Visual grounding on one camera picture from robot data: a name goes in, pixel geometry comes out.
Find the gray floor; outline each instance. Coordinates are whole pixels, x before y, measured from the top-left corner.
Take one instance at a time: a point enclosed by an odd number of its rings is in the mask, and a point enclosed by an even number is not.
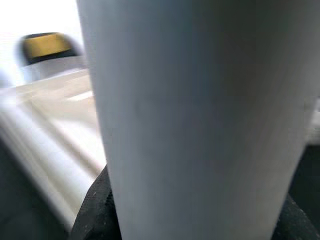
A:
[[[0,239],[66,240],[63,226],[0,141]]]

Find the white cylindrical object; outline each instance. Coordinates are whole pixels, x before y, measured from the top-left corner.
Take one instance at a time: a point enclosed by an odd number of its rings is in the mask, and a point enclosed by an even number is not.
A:
[[[319,93],[319,5],[78,1],[122,239],[270,239]]]

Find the white surface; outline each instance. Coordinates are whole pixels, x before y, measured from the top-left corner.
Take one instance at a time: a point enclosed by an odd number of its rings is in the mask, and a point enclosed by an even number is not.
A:
[[[0,137],[69,230],[90,185],[106,165],[99,127],[86,121],[88,112],[95,118],[90,91],[88,72],[82,70],[0,92]],[[82,93],[81,99],[68,100]],[[46,101],[48,106],[41,105]],[[70,102],[67,110],[76,109],[72,118],[56,117],[55,102],[58,113]]]

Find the yellow object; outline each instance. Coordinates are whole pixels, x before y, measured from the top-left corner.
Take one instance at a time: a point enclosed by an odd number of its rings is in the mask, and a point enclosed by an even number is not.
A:
[[[57,33],[28,38],[25,43],[31,58],[56,54],[71,49],[64,37]]]

